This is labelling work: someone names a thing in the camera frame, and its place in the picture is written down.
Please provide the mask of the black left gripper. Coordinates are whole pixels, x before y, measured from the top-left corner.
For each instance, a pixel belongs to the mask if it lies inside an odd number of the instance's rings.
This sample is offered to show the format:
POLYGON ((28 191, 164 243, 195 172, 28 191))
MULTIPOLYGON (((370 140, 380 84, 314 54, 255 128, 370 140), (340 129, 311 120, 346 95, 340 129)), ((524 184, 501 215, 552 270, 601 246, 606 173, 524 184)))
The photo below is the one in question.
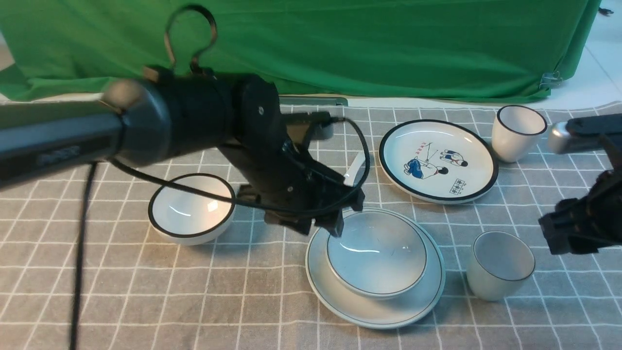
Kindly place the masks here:
POLYGON ((269 224, 308 235, 311 226, 340 237, 345 208, 362 210, 360 186, 316 161, 310 141, 294 142, 282 119, 277 88, 255 74, 219 74, 231 89, 233 135, 218 146, 247 184, 239 195, 258 205, 269 224))

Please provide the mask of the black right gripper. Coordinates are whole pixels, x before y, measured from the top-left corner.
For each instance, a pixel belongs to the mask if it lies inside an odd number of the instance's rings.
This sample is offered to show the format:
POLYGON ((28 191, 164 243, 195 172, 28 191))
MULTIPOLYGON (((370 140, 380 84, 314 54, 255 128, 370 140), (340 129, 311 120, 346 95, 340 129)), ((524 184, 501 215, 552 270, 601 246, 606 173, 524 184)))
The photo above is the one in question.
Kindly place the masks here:
POLYGON ((552 255, 586 255, 622 244, 622 177, 608 170, 582 198, 558 202, 539 220, 552 255))

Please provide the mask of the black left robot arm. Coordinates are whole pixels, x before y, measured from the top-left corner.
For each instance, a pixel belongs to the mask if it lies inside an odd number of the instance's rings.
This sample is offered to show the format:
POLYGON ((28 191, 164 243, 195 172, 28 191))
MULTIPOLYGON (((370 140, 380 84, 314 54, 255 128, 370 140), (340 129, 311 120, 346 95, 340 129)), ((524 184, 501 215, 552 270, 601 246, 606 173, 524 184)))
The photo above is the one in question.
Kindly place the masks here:
POLYGON ((262 209, 265 221, 298 233, 311 226, 340 237, 343 211, 363 209, 360 184, 309 153, 315 129, 351 124, 328 112, 283 114, 277 88, 256 74, 204 69, 176 77, 148 67, 146 78, 111 84, 97 101, 7 104, 1 107, 1 188, 98 161, 158 184, 138 171, 176 157, 216 148, 247 183, 238 206, 262 209))

